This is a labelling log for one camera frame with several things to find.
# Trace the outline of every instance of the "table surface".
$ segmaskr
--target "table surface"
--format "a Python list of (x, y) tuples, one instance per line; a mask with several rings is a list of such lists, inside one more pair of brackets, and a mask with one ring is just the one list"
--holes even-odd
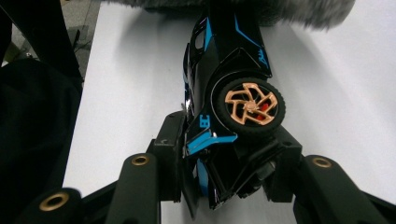
[[(364, 191), (396, 203), (396, 2), (357, 1), (340, 26), (261, 28), (287, 104), (283, 126), (305, 155), (337, 161)], [(86, 196), (118, 179), (166, 115), (181, 110), (182, 59), (199, 15), (102, 3), (64, 186)], [(291, 204), (259, 190), (217, 211), (200, 201), (193, 223), (295, 223)], [(163, 223), (192, 223), (187, 205), (162, 203)]]

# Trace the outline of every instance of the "fur microphone cover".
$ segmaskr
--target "fur microphone cover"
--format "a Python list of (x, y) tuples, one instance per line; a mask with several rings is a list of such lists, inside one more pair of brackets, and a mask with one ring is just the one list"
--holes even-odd
[[(132, 7), (198, 7), (206, 0), (108, 0)], [(235, 4), (248, 0), (229, 0)], [(298, 22), (305, 27), (329, 29), (349, 14), (355, 0), (251, 0), (257, 5), (261, 25), (278, 21)]]

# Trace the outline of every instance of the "person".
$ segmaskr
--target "person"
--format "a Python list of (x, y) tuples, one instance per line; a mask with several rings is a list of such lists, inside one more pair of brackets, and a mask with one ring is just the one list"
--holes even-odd
[(11, 43), (12, 21), (6, 12), (0, 8), (0, 59), (3, 61), (7, 48)]

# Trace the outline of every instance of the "wheel rim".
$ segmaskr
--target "wheel rim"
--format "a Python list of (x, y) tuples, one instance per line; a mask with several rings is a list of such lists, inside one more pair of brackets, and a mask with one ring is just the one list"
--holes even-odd
[(256, 83), (242, 83), (228, 91), (225, 103), (231, 118), (242, 125), (263, 126), (276, 116), (276, 96), (264, 93)]

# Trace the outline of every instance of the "red brake caliper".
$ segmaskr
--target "red brake caliper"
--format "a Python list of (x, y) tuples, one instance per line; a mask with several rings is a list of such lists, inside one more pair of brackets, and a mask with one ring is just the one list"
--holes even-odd
[[(268, 104), (263, 104), (262, 108), (260, 110), (265, 111), (266, 109), (268, 109), (268, 106), (269, 106)], [(259, 115), (259, 116), (257, 116), (257, 120), (264, 120), (264, 117)]]

